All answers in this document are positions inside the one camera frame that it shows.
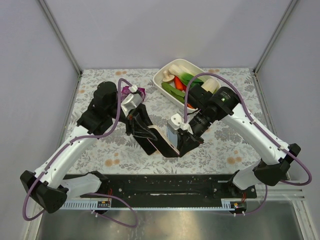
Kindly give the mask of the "black phone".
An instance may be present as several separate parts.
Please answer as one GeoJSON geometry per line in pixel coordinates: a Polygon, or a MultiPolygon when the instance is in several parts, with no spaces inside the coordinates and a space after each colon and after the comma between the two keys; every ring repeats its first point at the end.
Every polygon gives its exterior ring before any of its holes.
{"type": "Polygon", "coordinates": [[[134,136],[134,139],[137,141],[137,143],[141,146],[141,148],[145,151],[145,153],[148,156],[154,154],[157,151],[157,149],[153,146],[153,144],[149,141],[148,138],[134,136]]]}

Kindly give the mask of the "black smartphone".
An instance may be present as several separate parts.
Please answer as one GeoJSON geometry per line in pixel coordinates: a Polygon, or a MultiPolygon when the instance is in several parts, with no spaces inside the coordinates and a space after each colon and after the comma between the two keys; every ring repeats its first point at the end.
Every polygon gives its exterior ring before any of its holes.
{"type": "Polygon", "coordinates": [[[156,148],[165,158],[177,158],[180,154],[178,149],[169,141],[163,131],[156,125],[148,126],[149,131],[154,137],[148,141],[156,148]]]}

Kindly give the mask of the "light blue phone case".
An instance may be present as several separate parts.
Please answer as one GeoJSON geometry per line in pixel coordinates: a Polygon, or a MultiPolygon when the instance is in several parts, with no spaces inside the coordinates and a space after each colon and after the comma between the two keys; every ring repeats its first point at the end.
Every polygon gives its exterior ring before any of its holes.
{"type": "Polygon", "coordinates": [[[177,148],[178,146],[178,135],[177,133],[173,132],[170,126],[167,126],[167,137],[170,143],[177,148]]]}

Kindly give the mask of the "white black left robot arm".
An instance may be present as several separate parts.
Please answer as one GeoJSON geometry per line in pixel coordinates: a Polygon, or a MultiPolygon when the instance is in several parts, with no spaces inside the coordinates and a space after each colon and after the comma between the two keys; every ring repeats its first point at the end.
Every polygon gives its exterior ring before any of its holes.
{"type": "Polygon", "coordinates": [[[25,170],[21,174],[20,180],[26,191],[22,207],[24,219],[28,219],[29,199],[44,211],[54,213],[66,200],[95,193],[101,188],[104,176],[97,171],[70,180],[64,180],[64,177],[83,152],[97,139],[109,136],[118,122],[125,124],[125,133],[132,135],[148,155],[155,152],[151,141],[157,137],[149,128],[152,122],[143,104],[143,93],[130,84],[129,94],[122,98],[121,84],[126,82],[121,78],[117,84],[111,81],[100,83],[87,110],[65,142],[35,171],[25,170]]]}

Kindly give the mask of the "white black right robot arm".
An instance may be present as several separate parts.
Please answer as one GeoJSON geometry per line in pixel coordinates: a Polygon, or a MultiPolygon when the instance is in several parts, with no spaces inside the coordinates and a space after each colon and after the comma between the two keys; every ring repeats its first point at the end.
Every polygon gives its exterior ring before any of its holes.
{"type": "Polygon", "coordinates": [[[215,121],[222,121],[237,131],[260,155],[259,162],[232,176],[230,181],[240,190],[258,183],[275,186],[301,151],[299,145],[278,139],[253,115],[245,112],[238,95],[228,87],[221,87],[212,94],[195,85],[185,98],[199,112],[178,130],[177,149],[181,157],[204,142],[202,135],[215,121]]]}

